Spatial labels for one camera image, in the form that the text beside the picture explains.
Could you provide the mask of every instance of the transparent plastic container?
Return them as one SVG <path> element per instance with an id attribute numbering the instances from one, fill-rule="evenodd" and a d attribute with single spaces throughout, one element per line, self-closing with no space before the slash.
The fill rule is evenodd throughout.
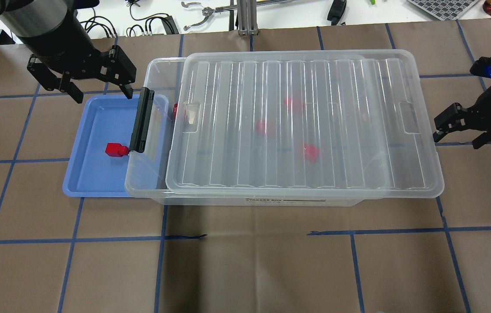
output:
<path id="1" fill-rule="evenodd" d="M 168 67 L 176 73 L 171 87 Z M 132 196 L 351 206 L 444 189 L 407 51 L 195 53 L 151 62 L 146 87 L 164 94 L 156 85 L 173 90 L 172 99 L 179 93 L 166 180 L 162 189 L 134 192 L 128 169 Z"/>

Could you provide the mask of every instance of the plastic lid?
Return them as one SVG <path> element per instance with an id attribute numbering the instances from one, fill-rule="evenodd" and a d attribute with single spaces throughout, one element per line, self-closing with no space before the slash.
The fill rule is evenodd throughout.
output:
<path id="1" fill-rule="evenodd" d="M 195 53 L 166 185 L 179 194 L 430 198 L 444 189 L 403 50 Z"/>

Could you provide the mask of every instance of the brown table surface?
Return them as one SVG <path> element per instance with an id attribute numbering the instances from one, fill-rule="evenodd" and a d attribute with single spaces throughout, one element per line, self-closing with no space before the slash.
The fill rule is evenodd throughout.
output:
<path id="1" fill-rule="evenodd" d="M 158 57 L 322 48 L 412 52 L 431 117 L 472 105 L 491 83 L 469 74 L 491 56 L 491 19 L 118 44 L 140 69 L 137 87 Z M 23 45 L 0 46 L 0 313 L 491 312 L 491 144 L 460 144 L 476 132 L 438 145 L 446 189 L 437 199 L 320 208 L 68 198 L 62 181 L 83 106 L 39 89 L 28 56 Z M 86 99 L 116 92 L 77 84 Z"/>

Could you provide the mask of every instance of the silver cylinder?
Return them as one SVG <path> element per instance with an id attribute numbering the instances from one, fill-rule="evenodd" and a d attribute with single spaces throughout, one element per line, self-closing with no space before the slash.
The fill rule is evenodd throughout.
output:
<path id="1" fill-rule="evenodd" d="M 65 0 L 34 0 L 17 10 L 3 12 L 0 19 L 17 37 L 36 37 L 56 29 L 67 9 Z"/>

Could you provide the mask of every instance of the white table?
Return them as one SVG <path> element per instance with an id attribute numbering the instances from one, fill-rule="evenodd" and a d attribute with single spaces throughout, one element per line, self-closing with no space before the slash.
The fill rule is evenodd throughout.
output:
<path id="1" fill-rule="evenodd" d="M 230 3 L 229 0 L 187 0 L 186 2 L 192 1 L 201 2 L 203 6 L 211 8 L 227 6 Z M 491 18 L 481 8 L 483 1 L 476 2 L 460 19 Z M 141 0 L 139 4 L 140 7 L 134 6 L 132 9 L 136 18 L 160 12 L 168 13 L 174 17 L 180 33 L 221 32 L 229 29 L 229 12 L 214 13 L 209 22 L 185 32 L 185 25 L 194 24 L 202 20 L 201 8 L 183 8 L 181 0 Z M 293 2 L 259 7 L 257 8 L 257 24 L 259 29 L 327 26 L 331 24 L 327 21 L 327 14 L 331 4 L 331 0 L 295 0 Z M 144 21 L 136 22 L 132 20 L 129 8 L 122 0 L 101 0 L 100 5 L 95 10 L 97 15 L 105 16 L 114 23 L 120 36 L 125 36 L 126 28 L 134 24 L 144 25 Z M 87 20 L 92 16 L 91 9 L 80 10 L 78 19 Z M 349 0 L 341 22 L 351 25 L 420 22 L 425 20 L 437 19 L 407 2 L 407 0 L 376 0 L 374 6 L 371 5 L 369 0 Z M 153 22 L 153 32 L 164 33 L 164 28 L 159 20 Z M 104 30 L 100 27 L 94 27 L 90 32 L 90 37 L 105 37 Z"/>

